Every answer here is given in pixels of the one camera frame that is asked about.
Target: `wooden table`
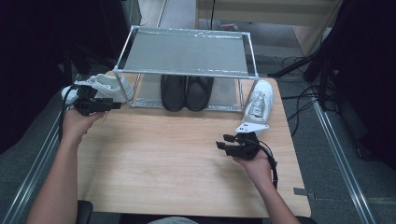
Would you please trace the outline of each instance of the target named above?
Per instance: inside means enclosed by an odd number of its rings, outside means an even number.
[[[260,140],[278,162],[278,191],[294,215],[310,217],[289,126],[273,79],[275,101]],[[245,91],[252,81],[244,80]],[[235,134],[240,113],[130,108],[96,121],[78,151],[78,198],[94,211],[213,217],[268,217],[242,166],[217,149]]]

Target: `gray floor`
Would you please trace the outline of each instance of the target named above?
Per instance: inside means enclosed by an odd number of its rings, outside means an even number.
[[[176,25],[176,21],[167,20],[163,22],[163,25]],[[302,56],[289,26],[242,22],[235,24],[239,30],[252,33],[254,51],[257,56],[256,63],[262,76],[293,63],[294,59],[289,57]],[[200,28],[205,29],[205,21],[201,21],[200,25]],[[105,71],[100,68],[92,71],[93,74],[101,72]],[[298,95],[308,85],[303,81],[302,72],[297,70],[278,78],[277,82],[281,96]],[[60,94],[58,94],[35,120],[22,140],[0,155],[0,220],[5,217],[23,179],[34,162],[35,156],[45,142],[53,121],[59,114],[60,103]],[[296,100],[285,100],[283,104],[287,116],[295,113]],[[361,160],[343,119],[335,112],[327,112],[327,115],[332,122],[332,127],[353,174],[374,214],[376,223],[395,223],[396,172],[382,161]],[[294,125],[294,120],[292,120],[290,131],[293,130]],[[293,143],[304,184],[309,193],[312,218],[317,223],[361,223],[345,179],[334,158],[332,147],[313,106],[300,114],[300,125],[293,136]],[[49,166],[44,169],[42,176],[45,176],[48,168]],[[38,180],[31,199],[35,197],[42,181],[43,177]],[[24,223],[31,202],[32,200],[29,200],[26,204],[21,214],[20,223]],[[118,223],[119,217],[119,214],[94,213],[91,223]]]

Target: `forearm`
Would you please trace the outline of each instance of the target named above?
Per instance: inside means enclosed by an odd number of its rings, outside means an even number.
[[[78,143],[62,141],[27,223],[76,223]]]
[[[299,223],[272,183],[256,184],[256,188],[264,200],[272,223]]]

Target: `black shoe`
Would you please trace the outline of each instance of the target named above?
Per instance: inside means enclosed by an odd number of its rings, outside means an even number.
[[[213,77],[189,77],[186,95],[186,107],[189,110],[201,111],[207,107],[213,81]]]
[[[165,109],[176,112],[183,108],[186,98],[187,77],[161,76],[161,100]]]

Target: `shoelace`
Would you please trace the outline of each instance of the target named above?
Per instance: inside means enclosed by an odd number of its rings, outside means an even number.
[[[95,78],[95,77],[90,77],[90,78],[88,78],[87,80],[85,80],[85,81],[83,81],[83,82],[87,82],[87,83],[89,83],[89,84],[91,84],[91,85],[94,85],[95,83],[99,83],[99,82],[96,81],[96,78]],[[101,85],[104,86],[105,88],[111,90],[111,86],[110,86],[110,85],[104,85],[104,84],[102,84],[102,83],[99,83],[99,84],[101,84]]]
[[[256,99],[253,100],[253,104],[249,110],[249,114],[256,118],[262,118],[264,116],[265,92],[259,91],[255,95],[256,95],[255,97]]]

